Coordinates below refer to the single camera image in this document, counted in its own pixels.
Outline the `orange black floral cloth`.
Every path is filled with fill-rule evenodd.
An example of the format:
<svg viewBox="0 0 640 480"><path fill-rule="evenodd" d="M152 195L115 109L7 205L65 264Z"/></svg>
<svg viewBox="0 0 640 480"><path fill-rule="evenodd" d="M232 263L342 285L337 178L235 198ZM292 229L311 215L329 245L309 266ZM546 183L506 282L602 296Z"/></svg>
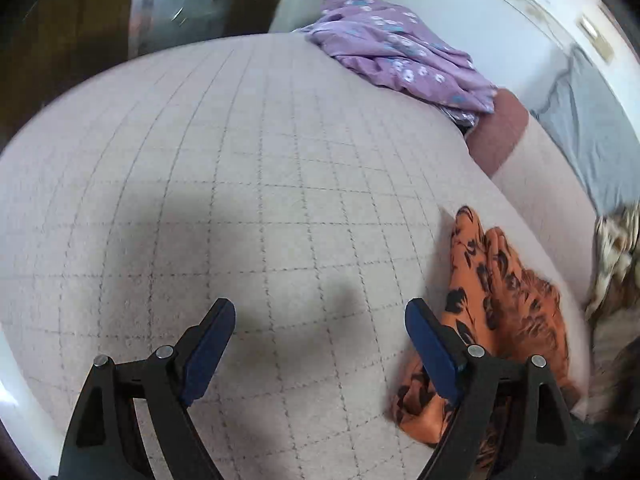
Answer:
<svg viewBox="0 0 640 480"><path fill-rule="evenodd" d="M436 393L414 347L401 376L393 419L433 450L421 478L582 478L570 420L582 393L570 378L560 292L468 206L454 218L448 292L435 316L465 344L468 364L456 405Z"/></svg>

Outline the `striped beige blanket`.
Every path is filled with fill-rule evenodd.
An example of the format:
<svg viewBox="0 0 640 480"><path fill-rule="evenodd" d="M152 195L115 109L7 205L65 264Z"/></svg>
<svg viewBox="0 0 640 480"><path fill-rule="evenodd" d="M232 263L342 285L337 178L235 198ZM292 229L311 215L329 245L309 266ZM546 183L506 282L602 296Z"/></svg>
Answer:
<svg viewBox="0 0 640 480"><path fill-rule="evenodd" d="M639 411L639 309L599 315L590 349L588 422L630 428Z"/></svg>

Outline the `cream floral crumpled cloth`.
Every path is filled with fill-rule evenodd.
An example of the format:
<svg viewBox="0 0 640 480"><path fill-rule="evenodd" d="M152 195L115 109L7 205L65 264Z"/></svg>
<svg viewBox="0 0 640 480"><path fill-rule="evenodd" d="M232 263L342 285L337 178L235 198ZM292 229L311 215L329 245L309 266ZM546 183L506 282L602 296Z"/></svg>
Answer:
<svg viewBox="0 0 640 480"><path fill-rule="evenodd" d="M596 277L585 316L591 320L604 306L605 297L616 281L631 282L639 290L639 203L628 203L596 222Z"/></svg>

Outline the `beige bolster with maroon end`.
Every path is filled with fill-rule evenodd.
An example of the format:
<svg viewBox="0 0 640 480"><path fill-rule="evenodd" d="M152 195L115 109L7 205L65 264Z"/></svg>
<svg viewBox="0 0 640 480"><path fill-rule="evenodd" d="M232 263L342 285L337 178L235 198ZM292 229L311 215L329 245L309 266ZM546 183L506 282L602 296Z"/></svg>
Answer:
<svg viewBox="0 0 640 480"><path fill-rule="evenodd" d="M597 215L574 170L537 119L500 88L495 111L465 137L469 153L537 237L578 304L590 298Z"/></svg>

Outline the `beige checkered mattress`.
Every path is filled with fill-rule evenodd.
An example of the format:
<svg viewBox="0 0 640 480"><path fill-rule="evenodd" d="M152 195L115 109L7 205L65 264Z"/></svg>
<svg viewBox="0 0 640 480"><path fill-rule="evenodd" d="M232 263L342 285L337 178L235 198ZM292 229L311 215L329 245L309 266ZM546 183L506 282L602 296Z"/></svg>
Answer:
<svg viewBox="0 0 640 480"><path fill-rule="evenodd" d="M1 156L1 416L58 470L93 359L144 359L219 297L236 330L191 416L230 479L413 479L387 413L406 303L445 302L464 205L561 284L436 108L301 36L138 58L54 101Z"/></svg>

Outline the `grey pillow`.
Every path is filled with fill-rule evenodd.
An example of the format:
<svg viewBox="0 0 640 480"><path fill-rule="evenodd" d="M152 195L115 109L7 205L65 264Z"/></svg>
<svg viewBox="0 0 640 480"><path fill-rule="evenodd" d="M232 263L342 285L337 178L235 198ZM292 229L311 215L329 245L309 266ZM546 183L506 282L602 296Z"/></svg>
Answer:
<svg viewBox="0 0 640 480"><path fill-rule="evenodd" d="M639 199L639 140L605 79L576 44L567 68L532 115L574 170L597 214Z"/></svg>

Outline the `purple floral garment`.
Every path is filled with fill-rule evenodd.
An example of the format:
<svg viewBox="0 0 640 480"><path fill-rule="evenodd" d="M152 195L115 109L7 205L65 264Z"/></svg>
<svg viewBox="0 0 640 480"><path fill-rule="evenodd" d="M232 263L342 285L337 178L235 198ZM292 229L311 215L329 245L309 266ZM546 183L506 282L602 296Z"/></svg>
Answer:
<svg viewBox="0 0 640 480"><path fill-rule="evenodd" d="M497 87L469 53L451 47L410 9L385 0L323 0L317 21L298 30L371 84L433 104L474 127L495 111Z"/></svg>

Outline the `wooden glass-panel wardrobe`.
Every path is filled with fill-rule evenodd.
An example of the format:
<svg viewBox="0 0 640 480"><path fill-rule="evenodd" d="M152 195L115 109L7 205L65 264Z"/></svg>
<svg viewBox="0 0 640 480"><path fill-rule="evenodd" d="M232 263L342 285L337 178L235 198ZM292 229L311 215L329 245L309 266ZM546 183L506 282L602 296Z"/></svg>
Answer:
<svg viewBox="0 0 640 480"><path fill-rule="evenodd" d="M280 0L1 0L1 140L76 84L203 40L266 32Z"/></svg>

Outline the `wall switch plate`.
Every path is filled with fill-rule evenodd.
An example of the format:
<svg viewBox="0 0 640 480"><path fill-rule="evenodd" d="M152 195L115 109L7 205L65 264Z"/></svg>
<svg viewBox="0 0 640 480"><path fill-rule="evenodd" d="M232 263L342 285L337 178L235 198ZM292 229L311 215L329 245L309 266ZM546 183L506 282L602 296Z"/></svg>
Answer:
<svg viewBox="0 0 640 480"><path fill-rule="evenodd" d="M610 64L614 58L614 50L611 44L603 36L602 32L592 24L589 18L582 15L577 20L577 26L582 30L582 33L587 37L593 49L598 52L600 58L606 63Z"/></svg>

